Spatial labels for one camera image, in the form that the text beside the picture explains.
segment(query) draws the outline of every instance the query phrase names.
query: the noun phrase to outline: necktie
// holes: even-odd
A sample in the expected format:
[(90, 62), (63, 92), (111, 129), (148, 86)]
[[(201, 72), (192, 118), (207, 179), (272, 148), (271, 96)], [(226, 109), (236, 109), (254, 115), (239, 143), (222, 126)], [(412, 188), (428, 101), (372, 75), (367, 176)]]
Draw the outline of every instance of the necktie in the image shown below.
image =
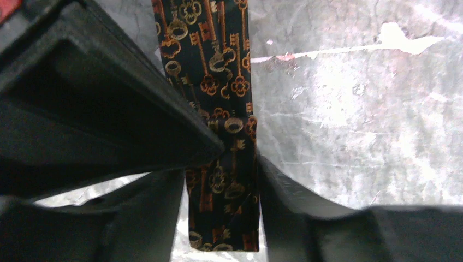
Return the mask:
[(247, 0), (152, 1), (168, 81), (226, 147), (208, 165), (186, 170), (191, 246), (258, 251)]

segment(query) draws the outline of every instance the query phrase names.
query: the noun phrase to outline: white paint chip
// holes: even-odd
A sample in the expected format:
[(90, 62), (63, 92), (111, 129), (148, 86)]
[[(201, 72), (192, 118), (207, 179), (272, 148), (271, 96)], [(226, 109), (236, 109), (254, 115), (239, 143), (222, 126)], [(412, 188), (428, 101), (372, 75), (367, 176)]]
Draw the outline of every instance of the white paint chip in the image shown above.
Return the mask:
[(251, 58), (251, 63), (263, 63), (274, 57), (282, 61), (293, 60), (299, 57), (310, 57), (311, 59), (315, 59), (320, 54), (347, 53), (361, 50), (400, 50), (412, 55), (419, 55), (425, 49), (439, 41), (442, 41), (443, 39), (443, 37), (434, 36), (408, 39), (402, 29), (400, 29), (399, 25), (395, 22), (391, 22), (384, 23), (381, 27), (381, 32), (379, 34), (379, 40), (381, 41), (380, 44), (334, 48), (303, 53), (286, 53), (285, 55), (280, 56), (257, 57)]
[(397, 23), (384, 23), (379, 34), (379, 41), (381, 41), (385, 49), (399, 49), (412, 55), (419, 55), (425, 49), (443, 39), (443, 37), (433, 36), (408, 39)]

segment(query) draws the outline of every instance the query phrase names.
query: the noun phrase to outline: scratched wall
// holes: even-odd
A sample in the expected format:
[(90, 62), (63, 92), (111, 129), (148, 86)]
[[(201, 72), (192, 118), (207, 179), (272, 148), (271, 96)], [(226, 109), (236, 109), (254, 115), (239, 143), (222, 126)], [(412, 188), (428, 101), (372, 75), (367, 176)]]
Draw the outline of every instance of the scratched wall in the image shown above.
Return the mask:
[[(150, 1), (98, 2), (162, 67)], [(353, 208), (463, 203), (463, 3), (250, 0), (249, 5), (262, 154), (307, 188)], [(381, 38), (384, 23), (396, 23), (405, 37), (418, 41)], [(400, 51), (419, 49), (426, 36), (441, 38), (420, 55)], [(389, 45), (377, 46), (380, 40)], [(307, 52), (315, 59), (301, 55)], [(44, 203), (81, 203), (128, 181)], [(191, 249), (185, 195), (182, 203), (172, 261), (267, 260), (262, 234), (261, 252), (255, 254)]]

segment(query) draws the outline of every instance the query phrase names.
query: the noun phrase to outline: red object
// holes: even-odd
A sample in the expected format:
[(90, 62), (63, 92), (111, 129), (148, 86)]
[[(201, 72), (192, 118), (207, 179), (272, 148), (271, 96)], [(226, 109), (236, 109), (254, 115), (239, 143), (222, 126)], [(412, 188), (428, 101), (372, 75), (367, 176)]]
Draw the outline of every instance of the red object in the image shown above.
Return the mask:
[(0, 23), (21, 6), (22, 0), (0, 0)]
[(245, 244), (245, 251), (257, 252), (259, 249), (257, 247), (257, 234), (255, 231), (252, 231), (250, 234), (243, 234), (243, 243)]

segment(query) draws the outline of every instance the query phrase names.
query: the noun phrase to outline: skeleton key motif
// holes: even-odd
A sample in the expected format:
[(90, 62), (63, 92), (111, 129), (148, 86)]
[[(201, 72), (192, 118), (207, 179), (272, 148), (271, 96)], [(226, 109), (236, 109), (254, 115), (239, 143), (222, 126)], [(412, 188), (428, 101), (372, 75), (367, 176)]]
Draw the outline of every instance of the skeleton key motif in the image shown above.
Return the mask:
[(216, 1), (211, 1), (211, 11), (213, 13), (217, 12), (217, 2)]
[(233, 91), (238, 97), (244, 97), (246, 92), (250, 89), (251, 84), (241, 75), (241, 59), (240, 59), (240, 34), (230, 35), (230, 45), (236, 47), (236, 57), (238, 60), (238, 76), (235, 81), (231, 83), (231, 91)]
[(203, 12), (203, 7), (197, 0), (183, 0), (180, 5), (180, 16), (189, 24), (196, 23), (196, 20)]
[(247, 11), (247, 0), (234, 0), (235, 4), (241, 10), (241, 24), (242, 24), (242, 36), (243, 36), (243, 49), (249, 50), (249, 39), (246, 39), (246, 11)]
[(223, 167), (220, 166), (219, 160), (217, 160), (217, 165), (214, 168), (214, 171), (209, 176), (209, 186), (215, 194), (222, 193), (227, 185), (228, 182), (228, 174), (223, 171)]
[(199, 101), (196, 98), (196, 94), (194, 93), (194, 87), (191, 81), (189, 80), (188, 74), (185, 75), (185, 77), (182, 77), (181, 80), (183, 84), (188, 85), (191, 89), (191, 93), (193, 94), (193, 100), (194, 100), (193, 108), (196, 109), (196, 111), (199, 113), (200, 116), (208, 120), (210, 118), (209, 113), (206, 110), (201, 109), (201, 105), (199, 104)]
[(215, 79), (211, 74), (209, 74), (209, 70), (206, 64), (206, 58), (204, 57), (204, 50), (201, 40), (199, 39), (199, 33), (194, 32), (189, 35), (191, 44), (197, 45), (199, 47), (199, 54), (201, 55), (201, 62), (203, 64), (204, 69), (204, 77), (203, 81), (201, 82), (201, 90), (206, 92), (208, 95), (213, 96), (217, 93), (217, 89), (219, 87), (219, 81)]
[(249, 73), (251, 72), (251, 52), (247, 52), (247, 55), (245, 56), (245, 58), (243, 58), (243, 61), (241, 61), (241, 65)]
[(152, 0), (153, 11), (161, 16), (161, 22), (164, 27), (164, 40), (161, 41), (161, 55), (165, 58), (172, 59), (182, 49), (180, 42), (170, 37), (170, 29), (167, 25), (164, 15), (164, 6), (161, 0)]
[(182, 91), (183, 97), (187, 99), (187, 96), (185, 95), (185, 90), (183, 89), (182, 82), (180, 81), (180, 78), (179, 78), (179, 73), (181, 71), (182, 71), (182, 65), (177, 61), (171, 60), (165, 64), (165, 72), (168, 75), (171, 75), (174, 77), (175, 82), (177, 83), (177, 86), (179, 86), (180, 90)]
[(228, 83), (224, 87), (222, 87), (222, 89), (220, 89), (220, 95), (226, 100), (230, 99), (230, 95), (225, 94), (225, 91), (227, 90), (227, 88), (228, 88)]
[[(230, 62), (235, 61), (236, 52), (235, 52), (235, 50), (233, 50), (233, 49), (231, 49), (230, 47), (227, 46), (227, 30), (226, 30), (226, 27), (225, 27), (225, 4), (224, 4), (224, 1), (220, 2), (218, 11), (219, 11), (219, 17), (220, 17), (219, 22), (220, 22), (220, 25), (222, 27), (222, 54), (223, 54), (223, 57), (224, 57), (225, 61), (227, 61), (227, 63), (225, 64), (227, 66)], [(228, 80), (232, 79), (232, 77), (233, 77), (233, 74), (229, 73), (229, 79)]]
[(212, 8), (213, 6), (209, 0), (203, 0), (204, 6), (207, 15), (207, 23), (199, 23), (199, 28), (201, 30), (201, 35), (203, 37), (203, 41), (210, 40), (212, 41), (212, 46), (214, 48), (214, 55), (209, 60), (209, 68), (213, 72), (223, 72), (225, 67), (231, 62), (236, 59), (235, 53), (230, 53), (227, 55), (227, 59), (225, 59), (223, 53), (220, 50), (219, 41), (217, 39), (217, 32), (215, 29), (214, 21), (212, 19)]
[(174, 0), (170, 0), (170, 9), (172, 10), (172, 16), (174, 19), (169, 24), (169, 35), (175, 40), (182, 40), (188, 34), (188, 27), (185, 23), (177, 17), (177, 6), (174, 3)]

